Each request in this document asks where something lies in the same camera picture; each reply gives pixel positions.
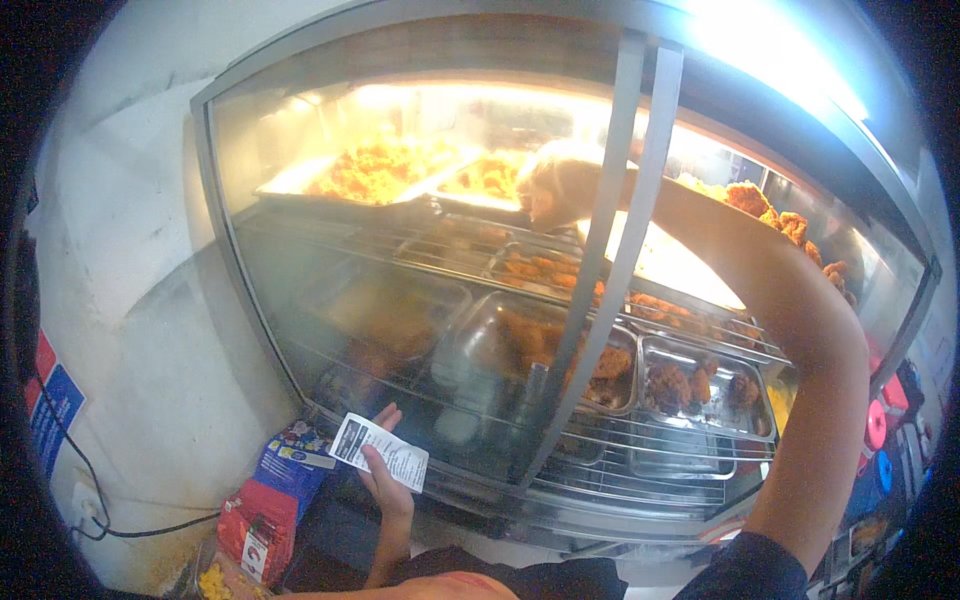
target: hand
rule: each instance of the hand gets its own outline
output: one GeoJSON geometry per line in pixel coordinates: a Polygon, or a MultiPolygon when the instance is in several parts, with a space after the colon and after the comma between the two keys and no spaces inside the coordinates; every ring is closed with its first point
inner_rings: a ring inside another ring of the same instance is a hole
{"type": "MultiPolygon", "coordinates": [[[[373,418],[373,422],[387,431],[393,431],[402,416],[403,413],[396,408],[396,404],[391,402],[390,406],[373,418]]],[[[360,451],[367,459],[367,466],[370,467],[371,471],[369,473],[362,470],[358,471],[360,480],[363,481],[367,489],[370,490],[373,499],[376,500],[380,512],[383,513],[383,520],[412,520],[414,497],[410,494],[410,490],[394,479],[376,448],[367,444],[361,447],[360,451]]]]}

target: electrical cord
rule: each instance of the electrical cord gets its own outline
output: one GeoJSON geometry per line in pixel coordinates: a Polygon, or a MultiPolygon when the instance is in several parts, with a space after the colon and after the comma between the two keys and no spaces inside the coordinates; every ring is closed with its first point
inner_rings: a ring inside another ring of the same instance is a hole
{"type": "Polygon", "coordinates": [[[198,523],[203,523],[204,521],[209,521],[212,518],[220,516],[220,512],[216,512],[213,515],[201,516],[200,518],[195,518],[191,521],[181,523],[180,525],[174,525],[172,527],[164,527],[163,529],[154,529],[151,531],[137,531],[137,532],[122,532],[122,531],[113,531],[110,529],[110,513],[107,510],[107,502],[104,501],[104,491],[100,487],[100,481],[97,479],[97,471],[93,469],[93,465],[90,464],[90,460],[86,458],[86,455],[80,450],[80,447],[77,446],[77,443],[73,441],[73,438],[70,437],[70,434],[67,433],[66,427],[63,426],[63,421],[60,420],[60,417],[57,415],[57,409],[54,406],[53,400],[47,395],[47,386],[43,383],[43,378],[40,376],[39,372],[34,373],[34,379],[40,384],[40,396],[43,398],[43,401],[46,403],[47,408],[50,410],[50,416],[54,418],[54,422],[57,424],[57,428],[63,434],[63,437],[67,440],[70,446],[74,449],[81,460],[84,461],[86,468],[90,471],[90,477],[93,479],[93,486],[97,491],[97,499],[100,500],[100,507],[104,511],[104,516],[106,517],[106,523],[101,523],[96,516],[92,518],[93,522],[100,527],[100,533],[96,536],[91,536],[86,531],[73,525],[67,531],[67,534],[76,531],[85,538],[89,538],[93,541],[100,541],[105,538],[107,535],[114,536],[115,538],[148,538],[150,536],[161,536],[163,534],[169,534],[180,529],[186,529],[198,523]]]}

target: glass display case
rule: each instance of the glass display case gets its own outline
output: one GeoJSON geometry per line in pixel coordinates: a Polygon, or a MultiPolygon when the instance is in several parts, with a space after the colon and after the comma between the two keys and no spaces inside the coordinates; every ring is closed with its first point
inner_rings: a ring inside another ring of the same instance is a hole
{"type": "MultiPolygon", "coordinates": [[[[766,145],[810,143],[802,121],[763,139],[724,118],[735,94],[705,105],[730,75],[705,68],[722,63],[685,43],[681,18],[402,4],[321,15],[193,102],[238,294],[321,423],[395,401],[397,434],[430,452],[427,493],[586,537],[696,540],[742,512],[794,375],[649,222],[678,186],[763,199],[768,225],[834,273],[874,377],[899,362],[936,283],[925,231],[862,163],[827,177],[766,145]],[[702,378],[703,397],[664,404],[648,385],[663,369],[702,378]],[[751,411],[730,406],[735,379],[752,382],[751,411]]],[[[837,168],[857,161],[830,140],[837,168]]]]}

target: blue sign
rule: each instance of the blue sign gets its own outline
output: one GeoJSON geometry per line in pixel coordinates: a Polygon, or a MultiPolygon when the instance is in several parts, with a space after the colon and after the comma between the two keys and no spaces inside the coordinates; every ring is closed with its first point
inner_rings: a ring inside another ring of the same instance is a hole
{"type": "MultiPolygon", "coordinates": [[[[70,423],[84,403],[84,395],[77,389],[63,365],[57,365],[50,373],[46,388],[47,396],[57,410],[57,417],[63,423],[64,429],[69,429],[70,423]]],[[[36,402],[34,415],[30,419],[30,432],[43,474],[50,479],[57,454],[60,452],[60,444],[63,443],[63,433],[50,413],[50,406],[42,397],[36,402]]]]}

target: receipt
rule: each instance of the receipt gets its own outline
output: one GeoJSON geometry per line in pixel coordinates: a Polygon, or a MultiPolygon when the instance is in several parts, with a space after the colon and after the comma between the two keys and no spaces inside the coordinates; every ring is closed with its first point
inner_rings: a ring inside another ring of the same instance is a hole
{"type": "Polygon", "coordinates": [[[367,459],[360,451],[360,446],[366,444],[380,451],[395,480],[416,493],[423,492],[423,477],[430,454],[359,415],[347,413],[344,417],[330,446],[330,456],[369,473],[367,459]]]}

